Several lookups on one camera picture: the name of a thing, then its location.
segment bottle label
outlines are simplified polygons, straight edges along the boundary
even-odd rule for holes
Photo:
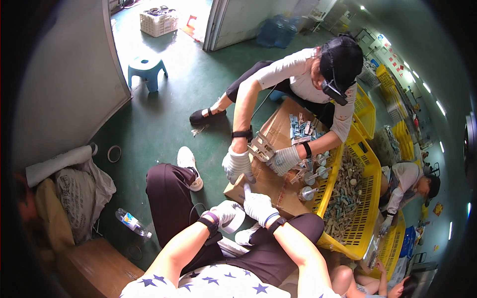
[[[132,216],[131,214],[126,213],[126,215],[123,217],[123,223],[131,229],[131,231],[134,231],[134,229],[136,228],[136,224],[137,224],[138,220]]]

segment water bottle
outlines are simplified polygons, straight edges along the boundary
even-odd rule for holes
[[[151,238],[152,233],[149,232],[139,220],[137,220],[134,216],[132,216],[126,210],[119,208],[116,211],[116,218],[120,222],[125,224],[126,227],[130,228],[132,231],[138,234],[139,236],[145,236],[147,238]]]
[[[273,19],[267,19],[257,35],[257,43],[266,48],[272,48],[281,30],[283,30],[282,20],[282,15],[276,15]]]
[[[286,49],[295,35],[298,33],[297,28],[295,27],[295,23],[300,18],[293,18],[290,21],[282,20],[283,29],[280,30],[280,34],[278,35],[277,39],[275,40],[275,46],[280,49]]]

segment white sneaker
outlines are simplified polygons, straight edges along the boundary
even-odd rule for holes
[[[190,185],[191,191],[199,191],[204,187],[204,182],[200,178],[199,171],[196,168],[196,159],[188,147],[181,147],[177,153],[177,165],[181,168],[194,168],[197,173],[196,180]]]
[[[253,233],[255,233],[260,228],[261,226],[258,222],[256,222],[250,229],[237,232],[235,234],[235,242],[238,245],[252,246],[253,244],[250,244],[250,238],[252,237]]]

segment black shoe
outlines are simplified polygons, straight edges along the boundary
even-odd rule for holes
[[[205,124],[209,123],[212,121],[217,120],[218,118],[225,117],[227,115],[227,111],[223,110],[222,112],[218,112],[217,114],[212,115],[212,111],[210,108],[207,109],[208,116],[204,117],[202,116],[202,110],[198,110],[192,113],[192,115],[189,117],[189,121],[191,124]]]

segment white glove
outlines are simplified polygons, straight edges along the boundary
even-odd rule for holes
[[[381,229],[379,230],[379,235],[384,235],[388,232],[389,227],[391,226],[391,223],[393,221],[394,215],[388,214],[386,216],[386,219],[384,220],[383,224],[381,225]]]
[[[230,146],[227,155],[222,161],[222,167],[224,167],[225,173],[227,174],[227,179],[230,180],[230,183],[232,184],[235,184],[242,173],[245,173],[245,176],[250,183],[256,182],[252,174],[252,164],[249,159],[248,151],[244,153],[235,153],[232,150],[232,146]]]
[[[240,206],[239,203],[225,200],[222,203],[220,203],[218,206],[212,207],[210,209],[210,211],[213,212],[218,217],[218,220],[219,220],[218,226],[223,226],[224,224],[229,223],[230,221],[232,221],[232,219],[234,219],[235,213],[236,213],[235,208],[237,206],[243,210],[242,206]]]
[[[285,175],[291,168],[301,162],[295,146],[278,150],[275,155],[265,164],[278,176]]]
[[[265,227],[267,219],[272,215],[279,215],[278,210],[271,206],[271,199],[268,195],[250,194],[243,203],[245,213]]]

